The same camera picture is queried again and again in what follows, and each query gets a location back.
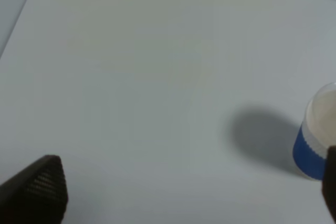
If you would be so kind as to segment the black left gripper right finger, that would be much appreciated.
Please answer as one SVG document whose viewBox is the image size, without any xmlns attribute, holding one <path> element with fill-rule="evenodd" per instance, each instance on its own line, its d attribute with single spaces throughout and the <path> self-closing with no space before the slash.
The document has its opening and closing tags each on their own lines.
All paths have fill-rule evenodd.
<svg viewBox="0 0 336 224">
<path fill-rule="evenodd" d="M 336 222 L 336 149 L 328 148 L 322 180 L 322 194 L 333 221 Z"/>
</svg>

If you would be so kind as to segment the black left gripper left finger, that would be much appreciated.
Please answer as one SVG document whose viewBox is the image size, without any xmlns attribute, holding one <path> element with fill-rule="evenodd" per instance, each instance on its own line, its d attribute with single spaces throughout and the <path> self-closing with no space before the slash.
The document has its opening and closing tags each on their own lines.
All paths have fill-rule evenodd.
<svg viewBox="0 0 336 224">
<path fill-rule="evenodd" d="M 45 155 L 1 184 L 1 223 L 61 223 L 67 203 L 61 158 Z"/>
</svg>

